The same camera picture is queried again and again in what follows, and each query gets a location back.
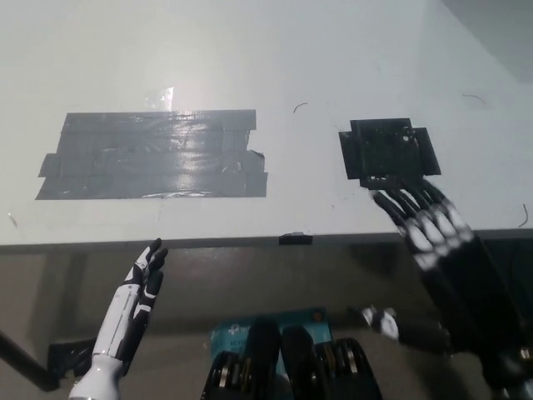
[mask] robotic hand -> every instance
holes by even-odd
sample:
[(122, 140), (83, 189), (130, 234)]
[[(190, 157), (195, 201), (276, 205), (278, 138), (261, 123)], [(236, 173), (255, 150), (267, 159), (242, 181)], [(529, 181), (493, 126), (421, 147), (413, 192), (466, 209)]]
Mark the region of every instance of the robotic hand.
[[(413, 253), (447, 331), (438, 324), (404, 324), (410, 330), (404, 337), (411, 341), (413, 333), (422, 331), (427, 337), (441, 335), (437, 342), (442, 352), (468, 351), (480, 359), (483, 376), (499, 397), (533, 398), (528, 360), (523, 356), (526, 330), (482, 241), (451, 201), (429, 182), (403, 182), (402, 186), (405, 189), (373, 192), (372, 196)], [(401, 342), (402, 326), (396, 317), (385, 312), (376, 324), (372, 310), (363, 314), (373, 328)], [(426, 346), (439, 351), (431, 340)]]
[(161, 288), (168, 250), (157, 250), (161, 239), (148, 246), (115, 292), (92, 351), (92, 366), (72, 389), (69, 399), (118, 400), (118, 381), (129, 366), (148, 324)]

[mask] black metal leg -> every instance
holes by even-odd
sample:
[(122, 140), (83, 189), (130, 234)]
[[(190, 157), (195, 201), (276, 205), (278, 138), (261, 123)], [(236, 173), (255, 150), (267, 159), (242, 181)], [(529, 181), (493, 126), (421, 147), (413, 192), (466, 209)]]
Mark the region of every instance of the black metal leg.
[(0, 331), (0, 359), (44, 392), (59, 388), (59, 379)]

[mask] small debris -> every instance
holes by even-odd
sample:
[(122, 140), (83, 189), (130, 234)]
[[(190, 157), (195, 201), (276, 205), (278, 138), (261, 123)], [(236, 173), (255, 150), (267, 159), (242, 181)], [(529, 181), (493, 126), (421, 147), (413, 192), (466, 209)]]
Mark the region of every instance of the small debris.
[(486, 101), (483, 100), (481, 97), (476, 96), (475, 94), (467, 94), (467, 93), (463, 93), (463, 97), (464, 97), (464, 98), (477, 98), (480, 102), (483, 103), (483, 105), (486, 106)]
[(530, 214), (527, 212), (527, 207), (526, 207), (526, 205), (525, 205), (525, 204), (522, 204), (522, 206), (524, 206), (524, 211), (526, 212), (526, 220), (518, 226), (519, 228), (522, 228), (522, 227), (523, 227), (524, 225), (526, 225), (527, 222), (530, 220)]
[(9, 217), (9, 219), (11, 219), (11, 222), (15, 226), (15, 228), (18, 229), (18, 224), (17, 224), (17, 220), (15, 219), (15, 217), (11, 215), (10, 212), (7, 213), (7, 216)]
[(309, 104), (309, 103), (308, 102), (303, 102), (302, 104), (298, 104), (296, 107), (294, 107), (294, 111), (292, 113), (294, 114), (299, 107), (305, 106), (306, 104)]

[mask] teal box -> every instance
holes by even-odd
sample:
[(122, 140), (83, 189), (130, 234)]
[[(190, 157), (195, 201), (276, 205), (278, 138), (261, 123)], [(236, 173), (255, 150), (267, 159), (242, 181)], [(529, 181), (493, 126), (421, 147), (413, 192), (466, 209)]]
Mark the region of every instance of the teal box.
[[(214, 360), (217, 354), (221, 352), (244, 353), (248, 330), (257, 317), (259, 316), (238, 318), (234, 321), (223, 322), (215, 327), (210, 336), (211, 359)], [(309, 332), (314, 343), (331, 341), (330, 327), (324, 308), (264, 314), (262, 317), (274, 319), (280, 327), (280, 332), (286, 327), (302, 325)], [(277, 362), (276, 373), (286, 375), (281, 353)]]

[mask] white robotic hand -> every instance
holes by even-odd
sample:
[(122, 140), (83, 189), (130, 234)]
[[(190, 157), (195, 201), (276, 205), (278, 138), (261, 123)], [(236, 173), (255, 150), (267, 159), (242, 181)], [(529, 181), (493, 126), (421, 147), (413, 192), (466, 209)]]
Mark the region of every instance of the white robotic hand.
[(71, 400), (118, 400), (126, 375), (161, 288), (168, 254), (161, 239), (148, 246), (115, 292), (92, 351), (92, 366), (72, 389)]

